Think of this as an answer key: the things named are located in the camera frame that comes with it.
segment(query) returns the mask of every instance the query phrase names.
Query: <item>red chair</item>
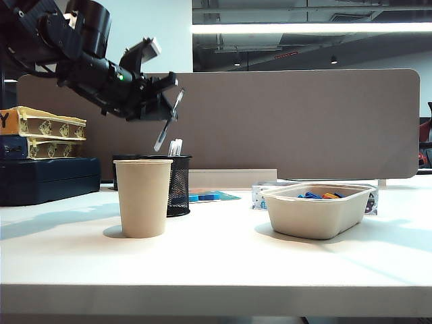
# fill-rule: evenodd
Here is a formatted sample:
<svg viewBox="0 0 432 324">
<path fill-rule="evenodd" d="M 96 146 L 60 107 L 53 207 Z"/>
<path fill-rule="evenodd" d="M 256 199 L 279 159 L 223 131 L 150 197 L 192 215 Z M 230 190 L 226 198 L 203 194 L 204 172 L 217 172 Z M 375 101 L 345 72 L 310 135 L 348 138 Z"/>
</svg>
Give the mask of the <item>red chair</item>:
<svg viewBox="0 0 432 324">
<path fill-rule="evenodd" d="M 427 103 L 432 113 L 432 102 Z M 418 167 L 432 168 L 432 119 L 420 125 Z"/>
</svg>

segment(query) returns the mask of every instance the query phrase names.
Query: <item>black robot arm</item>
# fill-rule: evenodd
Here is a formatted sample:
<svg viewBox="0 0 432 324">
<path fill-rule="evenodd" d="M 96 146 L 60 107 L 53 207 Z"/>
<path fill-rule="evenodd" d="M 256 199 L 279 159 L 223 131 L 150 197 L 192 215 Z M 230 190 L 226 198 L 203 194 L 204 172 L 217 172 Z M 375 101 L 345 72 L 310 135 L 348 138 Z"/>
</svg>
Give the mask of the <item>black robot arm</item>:
<svg viewBox="0 0 432 324">
<path fill-rule="evenodd" d="M 176 75 L 147 77 L 142 63 L 160 52 L 150 38 L 126 49 L 120 64 L 105 58 L 111 18 L 92 0 L 71 0 L 62 14 L 54 0 L 0 0 L 0 44 L 23 71 L 57 78 L 101 108 L 128 121 L 172 120 L 177 115 L 163 92 Z M 56 64 L 55 71 L 47 68 Z M 38 72 L 39 65 L 46 72 Z"/>
</svg>

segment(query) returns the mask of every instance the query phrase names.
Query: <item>white tray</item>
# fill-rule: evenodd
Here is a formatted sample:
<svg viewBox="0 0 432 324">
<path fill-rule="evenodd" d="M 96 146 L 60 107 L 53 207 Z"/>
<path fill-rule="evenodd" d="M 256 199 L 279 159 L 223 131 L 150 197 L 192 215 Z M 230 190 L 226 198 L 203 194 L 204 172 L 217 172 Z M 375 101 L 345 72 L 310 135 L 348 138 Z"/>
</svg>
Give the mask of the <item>white tray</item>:
<svg viewBox="0 0 432 324">
<path fill-rule="evenodd" d="M 360 223 L 365 213 L 369 193 L 374 188 L 343 184 L 294 184 L 264 190 L 271 226 L 279 233 L 325 240 Z M 339 192 L 344 198 L 298 198 L 299 194 Z"/>
</svg>

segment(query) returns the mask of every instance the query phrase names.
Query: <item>gray desk divider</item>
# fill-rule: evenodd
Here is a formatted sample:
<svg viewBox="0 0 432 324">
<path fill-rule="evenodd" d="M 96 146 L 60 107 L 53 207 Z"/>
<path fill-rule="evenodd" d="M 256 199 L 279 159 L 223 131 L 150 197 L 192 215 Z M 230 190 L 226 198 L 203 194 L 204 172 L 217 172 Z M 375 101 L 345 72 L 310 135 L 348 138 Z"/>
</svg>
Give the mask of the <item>gray desk divider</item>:
<svg viewBox="0 0 432 324">
<path fill-rule="evenodd" d="M 279 178 L 409 178 L 418 167 L 419 75 L 413 70 L 178 74 L 192 169 L 276 168 Z M 179 88 L 169 91 L 173 101 Z M 113 153 L 152 154 L 162 121 L 128 123 L 54 80 L 24 76 L 18 102 L 87 119 L 86 156 L 111 177 Z"/>
</svg>

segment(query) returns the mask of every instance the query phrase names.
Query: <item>beige paper cup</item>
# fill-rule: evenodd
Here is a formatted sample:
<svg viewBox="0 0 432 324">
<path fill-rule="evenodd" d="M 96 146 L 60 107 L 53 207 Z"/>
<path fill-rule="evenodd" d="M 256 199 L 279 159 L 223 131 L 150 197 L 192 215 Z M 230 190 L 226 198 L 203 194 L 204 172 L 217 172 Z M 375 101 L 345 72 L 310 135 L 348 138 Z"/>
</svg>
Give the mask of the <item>beige paper cup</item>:
<svg viewBox="0 0 432 324">
<path fill-rule="evenodd" d="M 172 162 L 167 159 L 114 161 L 124 236 L 150 238 L 165 231 Z"/>
</svg>

